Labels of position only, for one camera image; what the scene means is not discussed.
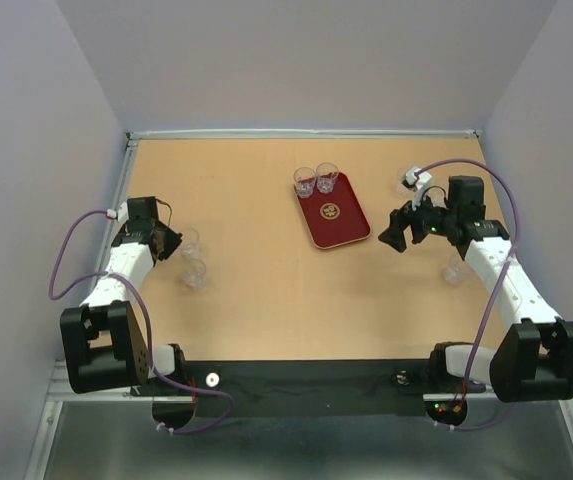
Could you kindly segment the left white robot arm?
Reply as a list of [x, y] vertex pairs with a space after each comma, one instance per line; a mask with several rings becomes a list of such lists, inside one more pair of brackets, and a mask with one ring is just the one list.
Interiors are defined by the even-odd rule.
[[182, 235], [159, 216], [163, 202], [154, 196], [129, 198], [117, 210], [96, 210], [115, 221], [104, 269], [78, 307], [60, 316], [70, 387], [77, 394], [143, 385], [153, 367], [153, 347], [142, 334], [133, 304], [145, 277], [169, 259]]

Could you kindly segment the clear faceted glass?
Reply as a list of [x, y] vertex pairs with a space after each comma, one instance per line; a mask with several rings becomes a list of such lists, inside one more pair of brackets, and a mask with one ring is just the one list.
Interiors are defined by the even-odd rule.
[[294, 191], [298, 198], [306, 199], [312, 196], [317, 182], [316, 172], [309, 167], [300, 167], [293, 174]]

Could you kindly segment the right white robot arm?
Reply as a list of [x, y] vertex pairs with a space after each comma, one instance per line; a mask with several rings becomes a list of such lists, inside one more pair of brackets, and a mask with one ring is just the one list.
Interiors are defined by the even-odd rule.
[[401, 184], [414, 196], [391, 212], [379, 240], [403, 252], [406, 231], [415, 244], [429, 235], [446, 238], [489, 292], [486, 311], [498, 311], [506, 328], [495, 350], [477, 343], [436, 345], [426, 366], [429, 384], [448, 390], [467, 379], [490, 386], [505, 403], [573, 398], [573, 321], [564, 320], [537, 291], [503, 224], [486, 219], [483, 180], [450, 177], [444, 205], [433, 203], [432, 177], [417, 167]]

